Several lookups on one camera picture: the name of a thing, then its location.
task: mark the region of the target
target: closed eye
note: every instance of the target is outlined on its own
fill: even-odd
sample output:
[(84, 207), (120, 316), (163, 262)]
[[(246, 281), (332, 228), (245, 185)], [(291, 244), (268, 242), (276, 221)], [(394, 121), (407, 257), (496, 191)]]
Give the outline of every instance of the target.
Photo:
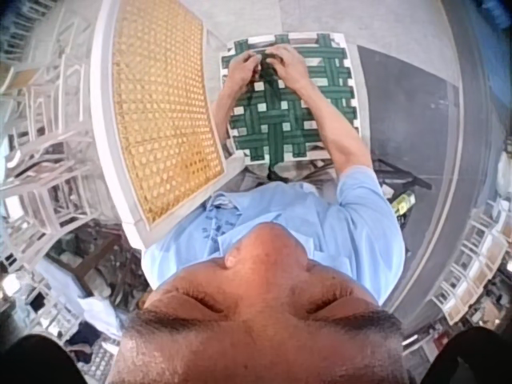
[(341, 298), (347, 298), (353, 294), (351, 288), (347, 286), (330, 288), (324, 293), (322, 298), (313, 302), (306, 310), (307, 314), (316, 314), (321, 310), (324, 310), (328, 306), (334, 304)]
[(197, 303), (201, 304), (208, 310), (214, 312), (215, 314), (221, 314), (224, 312), (222, 308), (220, 308), (214, 301), (208, 297), (204, 292), (196, 291), (196, 290), (180, 290), (180, 294), (183, 296), (187, 296)]
[(330, 306), (337, 300), (339, 300), (339, 297), (336, 294), (332, 293), (332, 294), (325, 296), (324, 298), (318, 300), (317, 302), (314, 302), (313, 305), (310, 306), (306, 310), (306, 313), (307, 314), (316, 314), (317, 312), (327, 308), (328, 306)]

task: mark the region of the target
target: shirt sleeve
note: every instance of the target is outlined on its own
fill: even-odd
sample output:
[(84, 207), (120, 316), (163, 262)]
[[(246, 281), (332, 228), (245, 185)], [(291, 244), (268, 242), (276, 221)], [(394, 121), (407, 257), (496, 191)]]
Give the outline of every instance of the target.
[(382, 304), (402, 273), (405, 246), (397, 219), (375, 173), (353, 166), (340, 177), (338, 203), (347, 215), (352, 271)]
[(152, 289), (181, 267), (201, 260), (207, 243), (198, 236), (204, 227), (204, 213), (204, 206), (196, 208), (142, 254), (142, 271)]

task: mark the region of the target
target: wooden furniture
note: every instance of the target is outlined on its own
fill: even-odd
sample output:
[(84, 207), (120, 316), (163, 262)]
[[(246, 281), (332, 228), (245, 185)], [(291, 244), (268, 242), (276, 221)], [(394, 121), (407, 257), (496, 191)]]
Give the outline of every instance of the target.
[(7, 72), (7, 76), (0, 86), (0, 94), (12, 93), (21, 88), (26, 88), (32, 84), (41, 83), (43, 81), (43, 72), (46, 68), (46, 63), (23, 63), (23, 64), (9, 64), (4, 62), (2, 64)]
[[(85, 256), (80, 264), (78, 264), (76, 267), (70, 266), (58, 258), (49, 258), (48, 263), (51, 264), (51, 267), (62, 270), (63, 273), (67, 274), (68, 278), (72, 278), (76, 281), (76, 284), (83, 291), (83, 295), (79, 296), (80, 298), (94, 296), (93, 291), (86, 282), (86, 276), (89, 272), (98, 266), (101, 260), (111, 254), (114, 248), (120, 244), (120, 242), (121, 238), (119, 236), (111, 235), (102, 241), (100, 247), (95, 252)], [(59, 284), (58, 278), (53, 279), (51, 278), (50, 274), (47, 275), (42, 270), (39, 272), (45, 276), (52, 287)]]
[(175, 0), (103, 0), (94, 32), (94, 138), (130, 244), (163, 238), (244, 167), (224, 159), (205, 92), (201, 21)]

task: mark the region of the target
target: white metal chair frame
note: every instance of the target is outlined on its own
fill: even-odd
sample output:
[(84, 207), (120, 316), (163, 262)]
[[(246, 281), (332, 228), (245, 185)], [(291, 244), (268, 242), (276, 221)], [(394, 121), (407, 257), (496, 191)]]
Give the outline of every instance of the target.
[[(2, 198), (21, 196), (26, 203), (26, 225), (19, 231), (16, 226), (10, 226), (5, 243), (10, 251), (28, 268), (31, 268), (44, 256), (48, 249), (64, 234), (88, 222), (98, 215), (89, 206), (87, 190), (83, 175), (88, 166), (73, 168), (73, 162), (62, 164), (48, 163), (27, 172), (24, 177), (8, 180), (0, 186)], [(50, 189), (66, 181), (76, 182), (76, 197), (82, 211), (73, 207), (73, 196), (63, 196), (64, 206), (55, 212), (55, 203), (50, 197)], [(66, 223), (70, 218), (75, 221)]]
[[(70, 150), (67, 145), (70, 142), (92, 142), (93, 139), (89, 135), (82, 134), (79, 130), (72, 130), (61, 134), (53, 132), (47, 134), (38, 140), (28, 142), (26, 145), (13, 150), (6, 156), (6, 164), (10, 174), (19, 174), (24, 169), (31, 167), (37, 162), (57, 162), (65, 160), (69, 157)], [(48, 147), (62, 143), (64, 152), (61, 154), (44, 154)]]
[[(41, 76), (46, 79), (47, 84), (27, 87), (26, 113), (28, 114), (28, 141), (18, 142), (16, 134), (17, 126), (25, 126), (26, 122), (21, 116), (21, 108), (18, 112), (8, 117), (6, 133), (14, 131), (14, 150), (7, 156), (7, 166), (22, 170), (38, 160), (42, 152), (57, 142), (68, 140), (90, 142), (92, 138), (85, 132), (89, 128), (86, 122), (86, 103), (88, 102), (86, 92), (87, 66), (67, 55), (63, 55), (60, 65), (51, 63), (41, 69)], [(70, 84), (70, 79), (75, 79), (75, 84)], [(76, 98), (78, 100), (77, 117), (70, 119), (68, 101)], [(45, 134), (39, 136), (38, 128), (44, 127)]]
[(58, 58), (63, 54), (78, 60), (89, 58), (92, 33), (91, 23), (64, 4), (52, 37), (49, 58)]
[[(26, 303), (34, 300), (37, 294), (42, 294), (45, 297), (45, 306), (37, 313), (30, 316), (28, 331), (31, 333), (44, 334), (51, 337), (59, 344), (64, 342), (74, 333), (78, 328), (78, 324), (83, 320), (82, 314), (76, 314), (71, 308), (56, 296), (56, 293), (51, 289), (45, 278), (41, 278), (39, 282), (34, 282), (35, 287), (32, 293), (25, 299)], [(41, 319), (50, 313), (51, 318), (48, 324), (42, 325)], [(67, 329), (64, 329), (60, 336), (52, 334), (50, 327), (56, 322), (61, 321), (66, 323)]]
[(29, 107), (27, 95), (14, 96), (9, 100), (6, 117), (2, 122), (2, 131), (0, 132), (0, 141), (5, 138), (12, 138), (12, 147), (15, 150), (20, 146), (27, 144), (33, 139), (33, 133), (29, 123)]
[[(471, 226), (474, 226), (476, 228), (479, 228), (481, 230), (484, 230), (484, 236), (481, 239), (481, 246), (484, 241), (498, 241), (503, 245), (502, 253), (497, 257), (497, 259), (494, 262), (491, 262), (487, 258), (487, 256), (482, 254), (481, 246), (476, 247), (474, 244), (468, 241), (463, 241), (461, 244), (460, 249), (465, 253), (468, 254), (472, 258), (472, 262), (468, 265), (467, 270), (463, 270), (460, 266), (457, 264), (452, 264), (450, 266), (450, 270), (455, 272), (463, 281), (466, 282), (466, 289), (470, 290), (472, 293), (471, 300), (468, 301), (468, 303), (464, 304), (460, 301), (458, 297), (458, 292), (454, 290), (451, 286), (449, 286), (446, 282), (441, 282), (441, 289), (445, 291), (445, 294), (450, 294), (448, 299), (445, 300), (445, 302), (442, 302), (438, 299), (437, 294), (435, 294), (432, 299), (433, 301), (442, 309), (443, 313), (445, 314), (446, 318), (448, 319), (450, 324), (454, 324), (456, 321), (458, 321), (465, 312), (469, 309), (469, 306), (478, 298), (480, 293), (483, 291), (483, 287), (486, 284), (486, 282), (494, 275), (496, 272), (496, 269), (499, 267), (499, 264), (502, 260), (502, 257), (504, 253), (506, 252), (507, 248), (507, 242), (505, 237), (494, 230), (496, 226), (496, 222), (491, 221), (488, 218), (484, 219), (484, 224), (481, 224), (480, 222), (476, 222), (475, 220), (470, 222)], [(477, 285), (476, 281), (468, 275), (468, 271), (472, 270), (473, 265), (477, 263), (479, 264), (480, 271), (483, 271), (486, 278), (485, 281), (482, 282), (482, 284)], [(457, 314), (454, 315), (451, 308), (446, 308), (446, 303), (449, 301), (450, 298), (453, 298), (456, 305)]]

